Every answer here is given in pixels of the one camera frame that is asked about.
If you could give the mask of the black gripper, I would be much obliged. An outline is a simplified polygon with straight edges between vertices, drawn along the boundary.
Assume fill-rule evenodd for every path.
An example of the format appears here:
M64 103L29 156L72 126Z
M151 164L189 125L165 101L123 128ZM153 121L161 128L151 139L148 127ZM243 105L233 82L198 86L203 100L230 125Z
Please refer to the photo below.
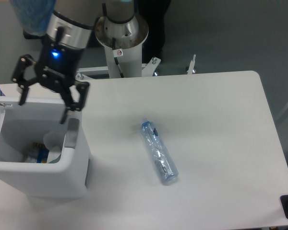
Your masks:
M29 87L38 82L41 86L59 93L64 101L65 109L60 120L61 124L65 123L68 112L82 111L90 84L86 81L75 81L75 74L83 52L83 48L68 46L45 35L38 61L35 62L30 54L22 55L13 71L12 82L21 90L18 104L25 104ZM32 65L35 66L36 77L26 80L25 70ZM77 91L76 98L73 97L72 86Z

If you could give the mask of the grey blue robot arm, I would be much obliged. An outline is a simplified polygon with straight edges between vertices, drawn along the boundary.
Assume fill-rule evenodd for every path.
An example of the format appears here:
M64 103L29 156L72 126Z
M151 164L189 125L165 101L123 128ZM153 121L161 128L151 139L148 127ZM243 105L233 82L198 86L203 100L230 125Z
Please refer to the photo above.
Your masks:
M58 0L50 14L38 60L29 54L19 57L11 80L21 91L19 105L26 102L31 85L60 94L65 104L61 123L69 111L81 111L90 84L75 75L99 13L113 24L135 18L132 0Z

